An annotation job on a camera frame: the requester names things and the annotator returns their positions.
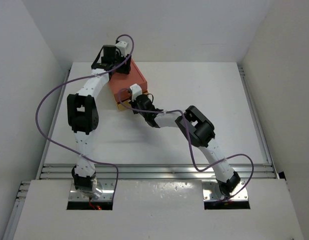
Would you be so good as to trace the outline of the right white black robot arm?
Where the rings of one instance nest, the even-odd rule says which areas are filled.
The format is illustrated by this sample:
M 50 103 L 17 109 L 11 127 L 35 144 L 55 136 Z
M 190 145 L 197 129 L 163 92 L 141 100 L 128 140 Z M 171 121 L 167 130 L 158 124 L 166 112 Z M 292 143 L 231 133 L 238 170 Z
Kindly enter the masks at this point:
M 198 108 L 191 105 L 185 111 L 164 113 L 153 105 L 146 94 L 132 97 L 129 104 L 133 113 L 140 114 L 150 127 L 179 128 L 184 137 L 203 153 L 212 166 L 221 194 L 230 197 L 241 179 L 220 151 L 215 141 L 214 125 Z

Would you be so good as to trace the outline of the orange drawer box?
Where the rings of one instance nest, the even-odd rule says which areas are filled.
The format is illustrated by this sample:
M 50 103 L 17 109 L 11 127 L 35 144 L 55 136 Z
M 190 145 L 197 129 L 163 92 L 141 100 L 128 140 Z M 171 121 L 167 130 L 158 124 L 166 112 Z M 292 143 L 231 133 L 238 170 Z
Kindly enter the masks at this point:
M 129 74 L 116 72 L 112 75 L 110 81 L 108 82 L 117 104 L 119 104 L 119 91 L 121 89 L 129 88 L 133 84 L 138 84 L 143 93 L 148 91 L 148 82 L 133 60 L 131 60 L 130 67 L 131 69 Z

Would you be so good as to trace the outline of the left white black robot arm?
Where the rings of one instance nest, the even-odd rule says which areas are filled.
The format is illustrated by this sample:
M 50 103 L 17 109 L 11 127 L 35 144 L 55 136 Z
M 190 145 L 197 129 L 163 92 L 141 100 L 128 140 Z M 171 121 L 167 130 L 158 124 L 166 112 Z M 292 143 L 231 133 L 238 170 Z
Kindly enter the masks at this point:
M 98 186 L 95 164 L 87 158 L 93 152 L 93 139 L 99 124 L 96 98 L 109 82 L 112 68 L 121 64 L 128 56 L 128 43 L 117 41 L 114 45 L 102 46 L 91 65 L 91 75 L 80 90 L 69 94 L 67 120 L 74 132 L 79 158 L 71 174 L 75 189 L 90 200 L 98 199 L 102 188 Z

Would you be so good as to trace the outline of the yellow drawer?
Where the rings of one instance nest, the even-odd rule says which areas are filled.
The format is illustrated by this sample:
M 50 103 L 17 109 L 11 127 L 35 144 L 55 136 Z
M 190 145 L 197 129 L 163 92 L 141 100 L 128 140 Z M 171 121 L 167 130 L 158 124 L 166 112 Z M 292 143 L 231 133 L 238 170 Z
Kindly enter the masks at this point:
M 124 110 L 126 110 L 127 108 L 126 107 L 129 107 L 129 108 L 131 108 L 132 106 L 131 106 L 131 104 L 130 104 L 130 98 L 127 98 L 127 99 L 125 99 L 125 100 L 123 100 L 122 102 L 123 102 L 123 104 L 121 104 L 120 102 L 118 102 L 117 103 L 117 108 L 118 108 L 118 110 L 119 111 L 124 111 Z

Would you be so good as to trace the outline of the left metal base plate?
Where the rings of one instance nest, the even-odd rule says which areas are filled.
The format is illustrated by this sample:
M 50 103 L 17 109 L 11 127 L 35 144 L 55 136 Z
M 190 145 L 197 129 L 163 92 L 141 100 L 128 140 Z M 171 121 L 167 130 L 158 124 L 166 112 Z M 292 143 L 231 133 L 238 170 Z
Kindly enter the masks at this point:
M 69 202 L 87 203 L 92 202 L 111 202 L 114 193 L 114 183 L 111 181 L 98 182 L 92 191 L 76 189 L 74 182 L 68 195 Z

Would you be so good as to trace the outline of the aluminium rail frame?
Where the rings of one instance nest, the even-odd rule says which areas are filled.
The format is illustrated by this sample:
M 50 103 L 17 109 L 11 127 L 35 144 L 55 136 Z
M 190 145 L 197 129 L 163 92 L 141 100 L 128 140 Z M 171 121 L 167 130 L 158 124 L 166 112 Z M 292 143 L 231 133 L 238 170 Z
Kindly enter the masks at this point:
M 248 89 L 248 84 L 245 79 L 245 72 L 242 66 L 238 67 L 236 72 L 240 75 L 242 89 L 245 92 L 246 102 L 249 106 L 251 113 L 251 120 L 255 128 L 256 136 L 260 144 L 261 151 L 265 155 L 265 160 L 262 163 L 254 163 L 254 179 L 278 179 L 279 176 L 272 163 L 272 157 L 268 150 L 266 139 L 259 121 L 259 117 L 255 111 L 255 106 L 252 101 L 251 93 Z M 73 163 L 48 163 L 43 158 L 37 173 L 39 180 L 65 180 L 70 178 L 70 171 Z M 214 180 L 212 169 L 202 173 L 197 173 L 193 166 L 190 164 L 145 164 L 145 163 L 132 163 L 132 164 L 119 164 L 119 178 L 123 180 Z M 18 221 L 20 219 L 23 206 L 26 201 L 26 196 L 29 190 L 30 182 L 22 181 L 18 189 L 17 197 L 15 199 L 14 207 L 9 218 L 3 239 L 13 239 Z

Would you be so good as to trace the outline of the white front cover panel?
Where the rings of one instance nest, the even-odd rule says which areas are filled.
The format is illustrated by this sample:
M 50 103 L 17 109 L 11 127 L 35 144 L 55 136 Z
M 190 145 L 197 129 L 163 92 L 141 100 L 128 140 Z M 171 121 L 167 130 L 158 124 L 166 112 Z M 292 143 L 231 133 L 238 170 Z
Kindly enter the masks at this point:
M 287 184 L 254 179 L 249 209 L 204 208 L 200 181 L 120 181 L 112 210 L 68 210 L 70 180 L 33 180 L 16 240 L 301 240 Z

